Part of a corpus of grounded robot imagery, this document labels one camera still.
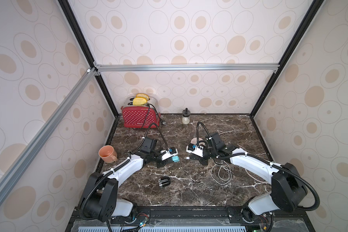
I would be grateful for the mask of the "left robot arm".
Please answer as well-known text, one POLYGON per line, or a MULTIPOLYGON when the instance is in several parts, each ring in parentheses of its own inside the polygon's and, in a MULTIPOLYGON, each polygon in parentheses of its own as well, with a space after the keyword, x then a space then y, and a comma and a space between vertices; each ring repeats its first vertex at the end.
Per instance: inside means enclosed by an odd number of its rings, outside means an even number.
POLYGON ((128 217, 135 220, 137 211, 134 203, 118 198, 118 189, 135 172, 154 162, 162 168, 171 162, 178 162, 178 150, 169 147, 159 126, 151 123, 146 130, 141 144, 128 152, 128 157, 119 165, 104 173, 92 173, 86 183, 78 208, 83 220, 97 219, 109 222, 113 217, 128 217), (157 140, 148 137, 148 132, 155 126, 164 142, 164 147, 156 148, 157 140))

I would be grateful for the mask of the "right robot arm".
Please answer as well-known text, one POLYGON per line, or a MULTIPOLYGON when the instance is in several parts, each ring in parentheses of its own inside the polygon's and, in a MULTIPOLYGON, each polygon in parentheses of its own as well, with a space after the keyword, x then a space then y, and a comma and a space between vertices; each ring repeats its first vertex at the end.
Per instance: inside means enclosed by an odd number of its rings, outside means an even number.
POLYGON ((208 165, 214 160, 218 166, 229 169, 229 165, 239 166, 264 179, 271 185, 271 191, 257 197, 251 197, 241 209, 243 221, 253 223, 264 213, 273 214, 282 210, 291 213, 296 209, 314 211, 321 200, 314 187, 304 180, 297 168, 291 164, 279 164, 252 155, 240 147, 226 144, 218 133, 205 130, 205 140, 196 137, 196 143, 186 147, 189 158, 208 165))

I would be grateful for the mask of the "teal USB wall charger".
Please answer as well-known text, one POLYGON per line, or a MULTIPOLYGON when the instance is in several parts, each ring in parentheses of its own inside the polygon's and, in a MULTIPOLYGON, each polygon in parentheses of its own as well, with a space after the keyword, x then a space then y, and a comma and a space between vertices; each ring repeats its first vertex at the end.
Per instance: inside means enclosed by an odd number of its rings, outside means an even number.
POLYGON ((179 162, 179 161, 180 161, 179 156, 173 156, 173 157, 172 157, 172 161, 173 161, 174 163, 179 162))

